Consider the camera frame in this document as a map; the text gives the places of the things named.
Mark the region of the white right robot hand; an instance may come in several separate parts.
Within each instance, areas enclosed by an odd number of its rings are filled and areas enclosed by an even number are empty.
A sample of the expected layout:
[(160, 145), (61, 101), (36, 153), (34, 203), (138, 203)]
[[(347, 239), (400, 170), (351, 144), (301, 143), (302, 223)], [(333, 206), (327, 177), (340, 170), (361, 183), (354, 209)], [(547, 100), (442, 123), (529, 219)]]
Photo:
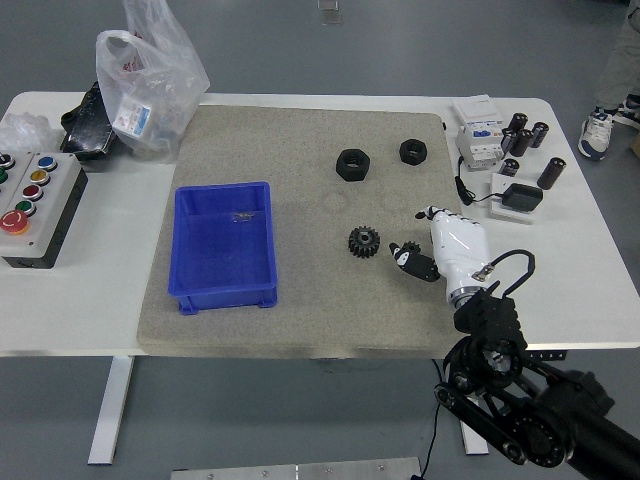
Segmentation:
[(446, 300), (461, 307), (477, 291), (485, 288), (480, 271), (489, 264), (488, 237), (484, 227), (448, 209), (429, 206), (416, 213), (417, 219), (431, 221), (431, 257), (421, 253), (417, 244), (391, 243), (391, 254), (398, 267), (418, 279), (446, 280)]

